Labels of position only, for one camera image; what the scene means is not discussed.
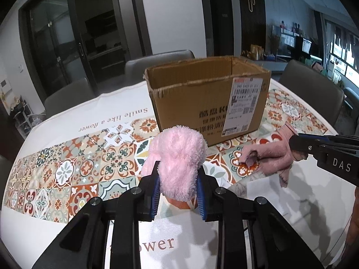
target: white label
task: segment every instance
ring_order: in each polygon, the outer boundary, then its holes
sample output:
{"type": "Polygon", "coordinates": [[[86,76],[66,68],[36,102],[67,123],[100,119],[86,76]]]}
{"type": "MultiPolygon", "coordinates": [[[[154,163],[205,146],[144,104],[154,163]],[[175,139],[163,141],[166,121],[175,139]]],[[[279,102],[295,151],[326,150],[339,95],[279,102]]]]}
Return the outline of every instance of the white label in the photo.
{"type": "Polygon", "coordinates": [[[222,136],[246,132],[256,109],[261,78],[233,78],[222,136]]]}

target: floral pattern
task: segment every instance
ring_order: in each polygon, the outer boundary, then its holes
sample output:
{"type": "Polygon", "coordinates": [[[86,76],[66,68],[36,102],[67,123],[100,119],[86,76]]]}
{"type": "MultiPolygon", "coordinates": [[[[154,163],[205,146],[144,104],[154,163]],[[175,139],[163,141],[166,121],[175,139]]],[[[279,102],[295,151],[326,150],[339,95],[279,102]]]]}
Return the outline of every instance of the floral pattern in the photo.
{"type": "MultiPolygon", "coordinates": [[[[248,144],[280,141],[276,129],[289,122],[296,131],[322,135],[326,126],[282,90],[268,92],[258,130],[209,147],[203,165],[218,184],[229,187],[258,169],[239,162],[248,144]]],[[[67,223],[94,196],[107,200],[137,186],[150,142],[159,133],[154,117],[135,119],[43,149],[17,160],[11,169],[3,205],[29,216],[67,223]]],[[[197,200],[160,197],[156,218],[188,210],[197,200]]]]}

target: window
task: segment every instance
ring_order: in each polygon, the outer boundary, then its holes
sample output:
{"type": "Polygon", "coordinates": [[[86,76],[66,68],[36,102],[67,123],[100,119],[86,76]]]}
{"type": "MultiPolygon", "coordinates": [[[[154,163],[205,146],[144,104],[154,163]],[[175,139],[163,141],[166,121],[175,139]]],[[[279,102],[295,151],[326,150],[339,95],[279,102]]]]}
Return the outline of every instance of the window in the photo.
{"type": "Polygon", "coordinates": [[[335,28],[338,26],[332,22],[326,21],[326,27],[328,46],[330,45],[329,60],[334,63],[333,71],[339,72],[359,87],[359,72],[352,52],[353,43],[359,44],[359,38],[348,30],[342,30],[341,37],[337,37],[335,28]],[[344,42],[344,36],[352,39],[344,42]]]}

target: cabinet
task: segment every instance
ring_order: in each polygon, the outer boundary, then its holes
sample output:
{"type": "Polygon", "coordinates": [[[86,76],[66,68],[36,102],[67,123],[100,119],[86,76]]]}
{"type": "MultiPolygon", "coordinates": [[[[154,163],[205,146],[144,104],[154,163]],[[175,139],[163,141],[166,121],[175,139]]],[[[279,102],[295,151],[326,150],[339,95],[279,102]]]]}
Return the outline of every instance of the cabinet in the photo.
{"type": "Polygon", "coordinates": [[[250,51],[251,44],[265,49],[266,10],[264,0],[239,0],[242,24],[242,51],[250,51]]]}

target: marble wall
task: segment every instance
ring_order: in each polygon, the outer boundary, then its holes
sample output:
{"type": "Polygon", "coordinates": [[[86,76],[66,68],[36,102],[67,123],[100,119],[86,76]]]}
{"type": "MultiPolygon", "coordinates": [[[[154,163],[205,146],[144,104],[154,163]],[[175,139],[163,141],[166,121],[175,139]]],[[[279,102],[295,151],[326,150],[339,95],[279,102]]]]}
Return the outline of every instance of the marble wall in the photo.
{"type": "Polygon", "coordinates": [[[267,40],[266,50],[270,50],[269,35],[272,33],[272,25],[277,25],[284,21],[285,25],[292,27],[294,23],[299,23],[306,36],[317,38],[315,28],[314,11],[304,0],[265,0],[267,40]]]}

